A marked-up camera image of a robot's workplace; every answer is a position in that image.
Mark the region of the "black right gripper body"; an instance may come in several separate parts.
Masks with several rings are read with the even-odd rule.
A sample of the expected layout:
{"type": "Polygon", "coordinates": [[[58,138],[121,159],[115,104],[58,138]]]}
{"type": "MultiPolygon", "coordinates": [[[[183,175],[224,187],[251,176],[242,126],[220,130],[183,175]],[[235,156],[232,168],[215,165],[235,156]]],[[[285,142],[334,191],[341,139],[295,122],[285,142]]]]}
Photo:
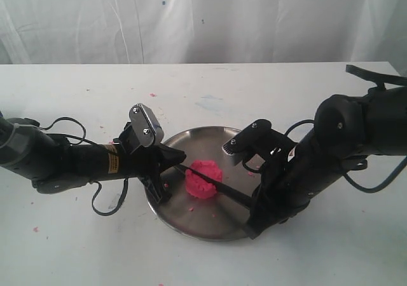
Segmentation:
{"type": "Polygon", "coordinates": [[[286,220],[306,209],[318,195],[318,142],[303,139],[293,150],[291,161],[277,155],[277,167],[266,168],[260,184],[266,191],[283,191],[286,220]]]}

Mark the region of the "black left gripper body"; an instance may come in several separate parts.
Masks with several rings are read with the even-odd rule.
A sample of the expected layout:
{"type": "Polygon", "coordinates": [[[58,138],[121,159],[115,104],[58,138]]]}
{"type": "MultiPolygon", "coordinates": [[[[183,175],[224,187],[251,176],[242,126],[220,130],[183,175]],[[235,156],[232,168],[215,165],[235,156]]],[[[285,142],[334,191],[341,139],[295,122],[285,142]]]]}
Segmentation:
{"type": "Polygon", "coordinates": [[[111,143],[111,179],[138,178],[143,184],[162,184],[162,144],[143,146],[130,122],[111,143]]]}

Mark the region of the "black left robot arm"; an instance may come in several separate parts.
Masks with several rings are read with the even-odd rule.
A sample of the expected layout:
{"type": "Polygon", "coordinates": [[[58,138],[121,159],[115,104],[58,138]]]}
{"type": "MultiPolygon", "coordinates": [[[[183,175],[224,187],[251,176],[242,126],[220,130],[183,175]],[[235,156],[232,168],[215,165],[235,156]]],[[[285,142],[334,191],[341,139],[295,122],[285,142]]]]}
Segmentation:
{"type": "Polygon", "coordinates": [[[96,144],[85,136],[48,133],[28,118],[1,118],[1,167],[32,182],[41,194],[55,194],[106,180],[137,177],[157,203],[171,195],[162,172],[186,159],[183,151],[161,143],[163,130],[148,107],[136,105],[130,121],[112,144],[96,144]]]}

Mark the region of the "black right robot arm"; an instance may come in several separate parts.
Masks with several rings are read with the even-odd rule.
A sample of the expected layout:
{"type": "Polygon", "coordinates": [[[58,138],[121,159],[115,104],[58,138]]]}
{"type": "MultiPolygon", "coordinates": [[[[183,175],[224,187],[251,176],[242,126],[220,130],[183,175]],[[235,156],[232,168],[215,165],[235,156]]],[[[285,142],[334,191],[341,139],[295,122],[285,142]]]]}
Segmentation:
{"type": "Polygon", "coordinates": [[[252,239],[300,213],[368,156],[406,155],[406,88],[333,95],[318,107],[313,128],[299,143],[270,130],[255,150],[265,162],[244,225],[252,239]]]}

